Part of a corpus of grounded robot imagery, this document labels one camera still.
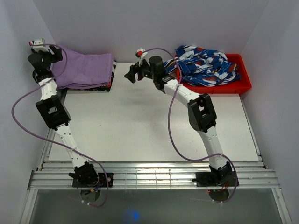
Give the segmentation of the red plastic bin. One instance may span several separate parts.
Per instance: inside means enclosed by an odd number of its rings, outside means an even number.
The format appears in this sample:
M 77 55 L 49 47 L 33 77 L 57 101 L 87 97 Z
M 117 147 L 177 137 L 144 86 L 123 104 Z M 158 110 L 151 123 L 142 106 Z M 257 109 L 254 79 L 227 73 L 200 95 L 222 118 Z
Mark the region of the red plastic bin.
M 239 54 L 226 54 L 228 61 L 237 64 L 237 71 L 241 75 L 240 80 L 234 81 L 227 85 L 218 85 L 215 87 L 205 87 L 205 86 L 192 86 L 187 82 L 182 81 L 181 83 L 188 89 L 196 93 L 207 93 L 207 94 L 243 94 L 252 85 L 247 74 L 245 65 L 243 63 L 242 57 Z

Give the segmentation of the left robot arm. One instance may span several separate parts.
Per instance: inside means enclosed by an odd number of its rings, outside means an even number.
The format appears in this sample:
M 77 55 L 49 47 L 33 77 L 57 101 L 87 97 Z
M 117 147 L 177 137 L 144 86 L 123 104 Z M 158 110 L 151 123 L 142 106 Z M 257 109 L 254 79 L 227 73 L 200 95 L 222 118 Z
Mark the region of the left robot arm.
M 53 45 L 42 44 L 41 41 L 29 44 L 32 53 L 28 56 L 28 61 L 34 68 L 33 79 L 41 87 L 41 99 L 36 107 L 47 127 L 59 136 L 72 161 L 74 172 L 69 173 L 69 176 L 82 185 L 93 187 L 99 182 L 99 175 L 90 161 L 79 154 L 70 129 L 71 117 L 57 94 L 57 84 L 50 70 L 53 63 L 62 61 L 62 50 Z

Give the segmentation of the aluminium frame rail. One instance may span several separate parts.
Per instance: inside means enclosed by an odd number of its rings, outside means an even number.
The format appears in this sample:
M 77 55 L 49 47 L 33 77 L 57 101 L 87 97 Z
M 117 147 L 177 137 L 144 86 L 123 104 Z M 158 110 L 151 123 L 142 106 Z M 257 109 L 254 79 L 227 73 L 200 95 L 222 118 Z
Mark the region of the aluminium frame rail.
M 241 189 L 271 189 L 274 200 L 284 224 L 290 224 L 277 175 L 267 169 L 262 161 L 242 161 L 234 163 Z M 195 173 L 208 171 L 207 162 L 104 162 L 104 168 L 114 174 L 114 190 L 163 190 L 195 189 L 192 183 Z M 43 161 L 31 175 L 21 215 L 21 224 L 28 224 L 39 190 L 72 189 L 68 173 L 72 165 L 67 161 Z

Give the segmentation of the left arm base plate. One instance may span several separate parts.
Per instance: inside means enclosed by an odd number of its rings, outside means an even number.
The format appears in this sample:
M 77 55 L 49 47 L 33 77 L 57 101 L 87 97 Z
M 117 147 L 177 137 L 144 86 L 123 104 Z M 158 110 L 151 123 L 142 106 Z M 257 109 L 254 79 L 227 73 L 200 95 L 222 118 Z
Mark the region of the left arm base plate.
M 81 184 L 77 180 L 73 180 L 71 186 L 74 188 L 105 188 L 109 187 L 111 188 L 113 186 L 113 181 L 114 181 L 114 173 L 107 173 L 107 179 L 108 183 L 106 182 L 105 174 L 104 173 L 98 173 L 98 178 L 96 179 L 98 182 L 97 183 L 92 183 L 92 184 Z

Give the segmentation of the purple trousers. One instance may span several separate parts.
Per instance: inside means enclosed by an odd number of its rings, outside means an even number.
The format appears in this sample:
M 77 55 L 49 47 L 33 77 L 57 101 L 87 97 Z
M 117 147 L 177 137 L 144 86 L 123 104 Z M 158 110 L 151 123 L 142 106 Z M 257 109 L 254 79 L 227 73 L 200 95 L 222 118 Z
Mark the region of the purple trousers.
M 62 53 L 63 60 L 52 65 L 57 87 L 71 84 L 108 83 L 114 56 L 106 54 L 80 54 L 70 49 Z

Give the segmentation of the blue patterned trousers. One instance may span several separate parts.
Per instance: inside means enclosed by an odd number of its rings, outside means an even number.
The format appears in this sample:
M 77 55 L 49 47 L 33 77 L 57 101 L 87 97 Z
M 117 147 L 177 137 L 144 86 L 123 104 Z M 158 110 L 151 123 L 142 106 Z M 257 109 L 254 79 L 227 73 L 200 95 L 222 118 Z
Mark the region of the blue patterned trousers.
M 241 79 L 238 65 L 217 50 L 181 45 L 175 49 L 175 59 L 164 62 L 168 73 L 177 71 L 181 81 L 191 86 L 214 87 Z

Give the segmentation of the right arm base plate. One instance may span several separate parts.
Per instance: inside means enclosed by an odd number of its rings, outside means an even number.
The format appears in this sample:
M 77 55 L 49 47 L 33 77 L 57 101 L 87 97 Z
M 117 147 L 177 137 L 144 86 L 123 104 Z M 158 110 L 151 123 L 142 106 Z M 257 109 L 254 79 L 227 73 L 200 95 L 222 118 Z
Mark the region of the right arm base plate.
M 236 179 L 236 172 L 234 171 L 224 177 L 217 177 L 212 172 L 196 172 L 192 182 L 195 182 L 197 187 L 239 186 L 239 181 Z

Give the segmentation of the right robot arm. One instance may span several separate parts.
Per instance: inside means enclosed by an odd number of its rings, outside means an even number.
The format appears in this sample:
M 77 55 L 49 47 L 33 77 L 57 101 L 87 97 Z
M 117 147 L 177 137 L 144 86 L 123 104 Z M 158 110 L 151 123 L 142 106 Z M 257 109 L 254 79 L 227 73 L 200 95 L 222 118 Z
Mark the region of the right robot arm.
M 217 115 L 208 94 L 195 93 L 179 84 L 176 78 L 166 72 L 159 56 L 152 56 L 148 62 L 143 60 L 131 65 L 124 77 L 132 83 L 149 78 L 158 90 L 187 107 L 189 123 L 204 143 L 210 167 L 210 172 L 196 174 L 194 181 L 199 186 L 238 186 L 235 167 L 223 154 L 217 136 Z

